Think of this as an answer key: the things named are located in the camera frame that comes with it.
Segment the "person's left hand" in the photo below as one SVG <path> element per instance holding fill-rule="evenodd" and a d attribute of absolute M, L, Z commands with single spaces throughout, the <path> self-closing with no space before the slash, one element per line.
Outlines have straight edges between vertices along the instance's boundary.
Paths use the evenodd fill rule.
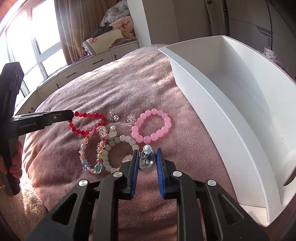
<path fill-rule="evenodd" d="M 10 166 L 10 173 L 15 178 L 21 178 L 22 176 L 22 144 L 20 141 L 16 144 L 16 152 L 11 158 L 12 164 Z M 1 173 L 7 174 L 7 169 L 4 164 L 3 156 L 0 157 L 0 170 Z"/>

